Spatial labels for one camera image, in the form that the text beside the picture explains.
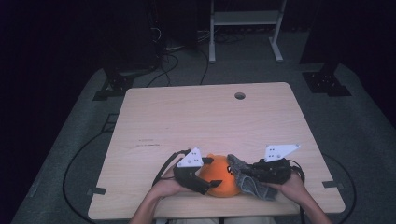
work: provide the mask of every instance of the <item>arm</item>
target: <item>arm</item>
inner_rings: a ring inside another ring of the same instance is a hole
[[[155,207],[160,199],[175,195],[181,191],[188,191],[181,187],[175,179],[173,166],[163,175],[163,179],[157,182],[147,193],[142,203],[137,208],[129,224],[150,224],[155,212]]]
[[[265,184],[268,187],[278,189],[287,198],[299,204],[312,223],[327,224],[332,223],[323,210],[319,207],[308,190],[306,190],[303,181],[296,172],[291,173],[290,179],[283,185]]]

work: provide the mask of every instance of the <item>wooden table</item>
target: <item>wooden table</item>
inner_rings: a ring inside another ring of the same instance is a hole
[[[165,161],[176,151],[199,147],[205,156],[234,154],[253,163],[266,145],[301,144],[287,159],[300,163],[306,187],[326,213],[345,204],[287,83],[131,89],[125,95],[89,217],[130,218]],[[266,202],[180,193],[159,202],[155,217],[245,217],[297,214],[282,194]]]

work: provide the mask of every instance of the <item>black stand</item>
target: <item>black stand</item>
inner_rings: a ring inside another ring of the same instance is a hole
[[[134,79],[143,76],[152,70],[136,72],[129,76],[122,76],[116,69],[104,68],[107,79],[100,91],[97,91],[93,101],[104,101],[107,97],[125,96],[125,93],[134,85]]]
[[[313,93],[327,93],[329,96],[350,96],[347,87],[341,85],[334,72],[338,63],[325,63],[319,72],[304,72],[303,76]]]

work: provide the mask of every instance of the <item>forearm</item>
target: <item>forearm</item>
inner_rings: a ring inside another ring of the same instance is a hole
[[[155,207],[161,197],[148,193],[139,205],[129,224],[150,224],[154,217]]]
[[[300,202],[300,206],[304,209],[306,215],[309,217],[314,224],[331,224],[329,217],[319,207],[317,202],[310,196],[303,202]]]

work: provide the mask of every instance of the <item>hand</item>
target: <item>hand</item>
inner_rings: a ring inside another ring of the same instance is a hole
[[[317,202],[306,190],[303,180],[292,171],[290,179],[283,185],[264,183],[264,185],[277,189],[287,198],[299,204],[314,224],[330,224],[332,223]]]
[[[263,183],[265,186],[274,188],[283,193],[290,200],[301,203],[306,197],[310,197],[310,194],[305,188],[303,180],[300,178],[297,172],[292,171],[290,179],[283,185]]]
[[[174,179],[174,167],[175,165],[170,167],[163,174],[162,178],[149,191],[150,194],[163,198],[175,195],[179,192],[190,191],[189,189],[181,187]]]

